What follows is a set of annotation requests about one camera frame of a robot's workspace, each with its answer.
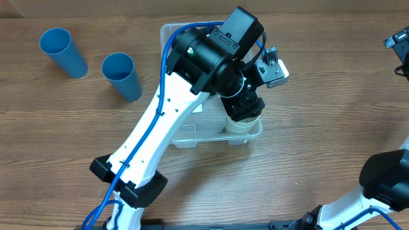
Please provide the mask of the blue tall cup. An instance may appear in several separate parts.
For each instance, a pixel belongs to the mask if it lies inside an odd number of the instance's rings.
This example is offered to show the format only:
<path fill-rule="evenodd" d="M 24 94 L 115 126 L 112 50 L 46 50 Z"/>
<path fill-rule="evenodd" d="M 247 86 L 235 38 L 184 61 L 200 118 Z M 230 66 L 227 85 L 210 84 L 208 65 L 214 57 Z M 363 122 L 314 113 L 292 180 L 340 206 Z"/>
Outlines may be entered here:
<path fill-rule="evenodd" d="M 134 102 L 142 96 L 143 90 L 134 61 L 128 54 L 122 52 L 110 54 L 104 59 L 101 71 L 126 101 Z"/>
<path fill-rule="evenodd" d="M 42 34 L 39 45 L 71 78 L 79 79 L 87 74 L 86 61 L 66 29 L 56 27 L 47 30 Z"/>

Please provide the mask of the cream tall cup back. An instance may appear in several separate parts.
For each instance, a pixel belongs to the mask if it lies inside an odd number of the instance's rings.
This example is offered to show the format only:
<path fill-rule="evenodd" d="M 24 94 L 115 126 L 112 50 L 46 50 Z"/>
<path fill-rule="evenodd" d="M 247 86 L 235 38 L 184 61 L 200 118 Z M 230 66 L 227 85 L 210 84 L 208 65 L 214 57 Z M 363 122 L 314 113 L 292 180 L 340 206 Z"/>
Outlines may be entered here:
<path fill-rule="evenodd" d="M 226 133 L 247 134 L 259 120 L 260 116 L 245 118 L 240 121 L 233 121 L 230 116 L 226 116 Z"/>

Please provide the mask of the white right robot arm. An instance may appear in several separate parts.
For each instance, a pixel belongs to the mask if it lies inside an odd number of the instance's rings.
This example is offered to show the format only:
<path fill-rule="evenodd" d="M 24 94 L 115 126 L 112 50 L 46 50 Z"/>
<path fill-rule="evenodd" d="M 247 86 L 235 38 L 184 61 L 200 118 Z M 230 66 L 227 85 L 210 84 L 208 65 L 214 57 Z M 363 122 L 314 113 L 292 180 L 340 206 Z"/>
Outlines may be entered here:
<path fill-rule="evenodd" d="M 354 189 L 333 203 L 317 206 L 288 228 L 350 230 L 381 215 L 394 229 L 400 229 L 389 213 L 407 207 L 408 139 L 397 150 L 372 155 Z"/>

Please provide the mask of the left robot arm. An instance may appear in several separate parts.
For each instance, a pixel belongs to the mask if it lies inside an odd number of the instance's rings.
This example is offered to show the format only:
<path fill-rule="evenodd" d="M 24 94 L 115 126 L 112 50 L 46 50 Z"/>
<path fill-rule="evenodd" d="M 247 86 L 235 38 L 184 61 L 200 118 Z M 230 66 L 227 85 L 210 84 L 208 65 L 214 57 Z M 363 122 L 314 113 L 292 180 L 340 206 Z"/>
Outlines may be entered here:
<path fill-rule="evenodd" d="M 266 35 L 258 19 L 237 7 L 223 22 L 196 22 L 168 39 L 160 64 L 160 83 L 128 139 L 113 154 L 98 157 L 91 171 L 109 184 L 100 206 L 82 224 L 91 229 L 105 206 L 114 206 L 108 229 L 139 229 L 144 209 L 163 191 L 167 179 L 157 171 L 171 137 L 210 95 L 218 94 L 233 121 L 261 114 L 256 94 L 261 79 L 254 61 L 243 58 Z"/>

